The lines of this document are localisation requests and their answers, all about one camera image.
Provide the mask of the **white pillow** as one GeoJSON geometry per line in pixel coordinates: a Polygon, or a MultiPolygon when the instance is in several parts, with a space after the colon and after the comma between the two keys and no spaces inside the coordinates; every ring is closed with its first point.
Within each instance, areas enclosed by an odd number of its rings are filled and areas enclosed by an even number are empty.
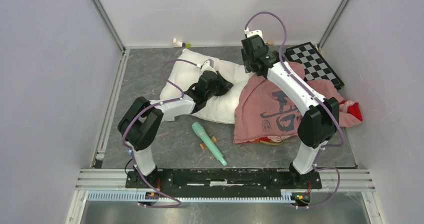
{"type": "Polygon", "coordinates": [[[183,49],[174,63],[160,99],[181,96],[181,91],[200,96],[204,107],[192,115],[203,120],[235,124],[235,109],[252,73],[244,66],[183,49]]]}

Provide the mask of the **pink red patterned pillowcase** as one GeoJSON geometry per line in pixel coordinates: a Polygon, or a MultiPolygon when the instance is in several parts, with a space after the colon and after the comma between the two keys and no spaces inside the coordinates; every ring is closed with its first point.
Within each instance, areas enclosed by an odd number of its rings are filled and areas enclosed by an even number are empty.
{"type": "MultiPolygon", "coordinates": [[[[330,80],[318,79],[307,84],[326,98],[339,102],[340,127],[353,127],[362,123],[359,104],[345,100],[330,80]]],[[[302,115],[293,101],[274,83],[263,76],[249,78],[235,109],[234,143],[283,140],[297,136],[302,115]]]]}

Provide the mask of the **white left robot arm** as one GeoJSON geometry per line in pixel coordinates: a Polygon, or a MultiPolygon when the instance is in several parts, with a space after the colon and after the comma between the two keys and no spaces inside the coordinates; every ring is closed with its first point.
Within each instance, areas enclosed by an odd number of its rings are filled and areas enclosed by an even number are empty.
{"type": "Polygon", "coordinates": [[[157,165],[153,160],[151,144],[163,121],[180,115],[197,113],[212,97],[219,97],[233,87],[219,72],[205,71],[179,97],[150,101],[138,97],[118,124],[123,145],[129,149],[138,181],[144,187],[152,187],[157,182],[154,172],[157,165]]]}

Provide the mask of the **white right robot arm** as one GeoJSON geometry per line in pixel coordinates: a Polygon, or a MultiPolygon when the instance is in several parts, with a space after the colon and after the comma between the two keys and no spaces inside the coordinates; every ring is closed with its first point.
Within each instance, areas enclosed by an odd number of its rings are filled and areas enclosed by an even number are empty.
{"type": "Polygon", "coordinates": [[[339,125],[339,102],[326,98],[295,73],[282,55],[270,51],[261,35],[246,34],[242,40],[242,59],[247,72],[262,76],[279,87],[296,105],[302,115],[297,129],[301,145],[290,164],[289,182],[301,188],[309,181],[309,173],[316,170],[319,154],[339,125]]]}

